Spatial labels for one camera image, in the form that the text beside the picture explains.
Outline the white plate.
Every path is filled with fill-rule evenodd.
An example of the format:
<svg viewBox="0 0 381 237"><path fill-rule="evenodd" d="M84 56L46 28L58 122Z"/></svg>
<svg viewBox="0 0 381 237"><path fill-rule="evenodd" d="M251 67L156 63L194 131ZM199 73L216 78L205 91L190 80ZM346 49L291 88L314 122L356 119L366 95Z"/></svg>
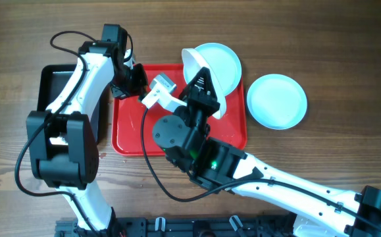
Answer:
<svg viewBox="0 0 381 237"><path fill-rule="evenodd" d="M217 101L220 103L219 110L213 114L213 117L220 120L226 113L226 99L221 85L216 77L214 70L211 68L209 63L205 58L193 48L185 48L181 52L182 62L184 64L184 79L187 84L195 77L195 75L203 68L206 67L210 70L211 80L215 93L217 96Z"/></svg>

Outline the light blue plate top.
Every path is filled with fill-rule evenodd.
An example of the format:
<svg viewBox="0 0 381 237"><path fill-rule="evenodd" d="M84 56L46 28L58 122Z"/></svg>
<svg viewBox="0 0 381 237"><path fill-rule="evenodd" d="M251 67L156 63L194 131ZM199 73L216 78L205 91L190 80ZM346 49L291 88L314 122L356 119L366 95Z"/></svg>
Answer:
<svg viewBox="0 0 381 237"><path fill-rule="evenodd" d="M225 96L231 94L241 80L242 67L236 53L221 43L204 43L195 48L213 69Z"/></svg>

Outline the light blue plate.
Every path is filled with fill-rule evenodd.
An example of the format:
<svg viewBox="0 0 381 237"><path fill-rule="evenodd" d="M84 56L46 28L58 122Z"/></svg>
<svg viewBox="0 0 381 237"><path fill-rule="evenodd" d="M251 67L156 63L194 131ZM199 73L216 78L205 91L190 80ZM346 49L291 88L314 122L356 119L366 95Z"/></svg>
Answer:
<svg viewBox="0 0 381 237"><path fill-rule="evenodd" d="M247 97L250 115L273 130L298 125L307 113L307 96L292 78L282 74L264 75L250 85Z"/></svg>
<svg viewBox="0 0 381 237"><path fill-rule="evenodd" d="M225 96L231 94L241 80L242 67L236 53L221 43L204 43L195 48L213 69Z"/></svg>

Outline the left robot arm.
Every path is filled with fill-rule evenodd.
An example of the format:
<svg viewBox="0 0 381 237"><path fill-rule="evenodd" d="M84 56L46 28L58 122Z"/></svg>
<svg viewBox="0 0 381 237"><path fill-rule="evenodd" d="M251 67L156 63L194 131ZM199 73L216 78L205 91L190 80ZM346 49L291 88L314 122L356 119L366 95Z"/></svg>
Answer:
<svg viewBox="0 0 381 237"><path fill-rule="evenodd" d="M74 72L62 92L43 111L31 111L26 119L28 140L15 165L18 189L23 187L20 165L30 154L33 176L52 192L64 196L78 219L79 236L123 236L113 208L95 180L99 167L97 142L91 127L92 114L107 86L117 99L146 94L143 65L132 60L130 34L118 24L105 24L100 40L89 37L73 54Z"/></svg>

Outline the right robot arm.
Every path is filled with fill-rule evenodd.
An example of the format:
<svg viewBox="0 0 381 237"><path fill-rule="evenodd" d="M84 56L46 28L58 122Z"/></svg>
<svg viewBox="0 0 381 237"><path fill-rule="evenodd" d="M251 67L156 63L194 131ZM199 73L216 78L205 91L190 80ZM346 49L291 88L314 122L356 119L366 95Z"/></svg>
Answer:
<svg viewBox="0 0 381 237"><path fill-rule="evenodd" d="M381 190L361 193L315 184L280 171L230 144L209 136L208 118L220 109L221 91L202 68L173 97L165 74L152 81L151 96L169 115L153 127L153 139L166 159L208 194L226 190L291 211L294 236L381 236Z"/></svg>

